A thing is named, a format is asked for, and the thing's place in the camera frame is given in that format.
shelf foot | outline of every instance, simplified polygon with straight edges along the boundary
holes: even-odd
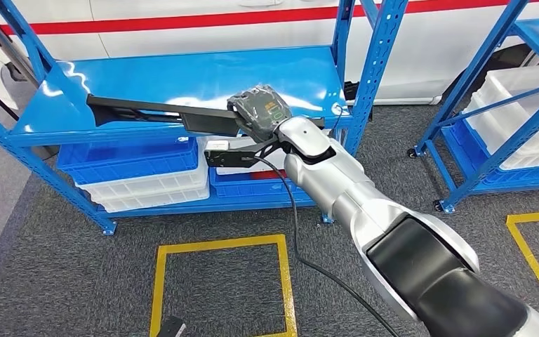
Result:
[[[321,215],[321,221],[323,223],[334,223],[334,219],[330,218],[327,214]]]
[[[455,212],[455,207],[453,207],[453,205],[447,204],[447,201],[441,199],[433,201],[433,208],[437,212],[443,212],[447,214]]]
[[[117,222],[112,221],[111,224],[111,226],[108,226],[102,230],[102,233],[108,237],[114,235],[114,232],[117,230]]]

yellow floor tape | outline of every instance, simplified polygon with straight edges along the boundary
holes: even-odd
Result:
[[[166,255],[187,253],[192,251],[210,251],[214,249],[239,248],[257,246],[261,244],[276,244],[278,246],[278,259],[280,265],[280,280],[282,297],[284,300],[284,317],[286,332],[274,333],[258,337],[296,337],[296,319],[294,315],[294,299],[290,281],[290,268],[288,266],[288,253],[286,251],[286,238],[283,234],[263,235],[260,237],[243,237],[239,239],[195,242],[191,244],[171,244],[158,247],[156,261],[156,274],[154,276],[154,298],[152,299],[152,318],[149,325],[150,337],[156,337],[160,331],[162,320],[162,298],[164,294],[164,275],[166,273]]]
[[[526,258],[526,261],[532,268],[532,271],[534,271],[534,275],[536,275],[539,281],[539,263],[534,257],[534,254],[532,254],[532,250],[530,250],[530,247],[528,247],[526,240],[524,240],[524,237],[521,235],[516,226],[517,223],[530,223],[534,221],[539,221],[539,213],[508,215],[506,224],[507,228],[509,228],[510,233],[515,239],[517,246],[521,250],[521,253]]]

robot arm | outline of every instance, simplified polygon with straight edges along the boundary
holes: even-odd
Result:
[[[288,177],[340,223],[362,270],[401,317],[434,337],[539,336],[539,313],[479,278],[474,250],[438,218],[412,211],[375,189],[340,143],[302,117],[283,121],[292,145]]]
[[[320,131],[321,121],[292,117],[271,87],[232,96],[226,110],[95,96],[86,103],[97,126],[165,121],[229,136],[241,129],[257,142],[239,149],[209,142],[210,166],[251,167],[254,157],[281,147],[288,177],[342,225],[364,274],[398,315],[424,322],[434,337],[539,337],[539,313],[482,281],[476,253],[464,239],[438,218],[377,190],[362,165]]]

white crate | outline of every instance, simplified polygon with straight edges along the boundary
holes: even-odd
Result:
[[[472,95],[472,101],[463,113],[535,88],[539,88],[539,66],[490,71],[483,86]],[[478,132],[492,154],[524,125],[538,108],[539,94],[470,117],[467,122]],[[522,145],[518,152],[521,156],[539,155],[539,131]]]
[[[484,104],[477,93],[472,95],[470,104],[464,110],[464,113],[484,107]],[[479,134],[485,142],[488,153],[493,154],[510,136],[506,135],[504,128],[490,115],[489,112],[479,114],[467,119],[468,124]],[[524,145],[517,149],[509,158],[507,158],[500,168],[503,170],[524,169],[527,167],[539,166],[539,133],[530,138]]]
[[[210,187],[206,184],[198,190],[179,190],[174,192],[161,192],[142,196],[131,196],[118,199],[97,201],[104,206],[106,212],[114,213],[131,209],[144,209],[147,207],[178,204],[180,202],[208,199]]]
[[[107,212],[142,209],[209,198],[208,164],[204,145],[199,150],[199,163],[190,171],[156,174],[101,183],[77,185]]]

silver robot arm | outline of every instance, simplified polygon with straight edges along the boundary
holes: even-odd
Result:
[[[288,177],[342,225],[371,285],[433,337],[539,336],[539,313],[479,277],[474,250],[448,225],[375,188],[362,165],[309,119],[275,130]]]

